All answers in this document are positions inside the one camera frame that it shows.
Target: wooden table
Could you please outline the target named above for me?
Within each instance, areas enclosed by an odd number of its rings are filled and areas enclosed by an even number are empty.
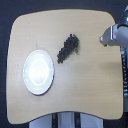
[[[105,119],[123,113],[123,79],[119,47],[103,47],[99,37],[114,24],[106,12],[44,11],[19,17],[13,24],[7,62],[7,116],[12,124],[54,112],[77,111]],[[79,54],[63,64],[57,54],[70,34],[80,40]],[[41,96],[31,94],[23,80],[27,56],[42,49],[52,58],[54,81]]]

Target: white plate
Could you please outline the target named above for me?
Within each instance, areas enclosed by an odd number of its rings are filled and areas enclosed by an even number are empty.
[[[53,62],[48,53],[35,50],[27,57],[23,68],[23,78],[31,93],[35,95],[45,93],[52,84],[53,75]]]

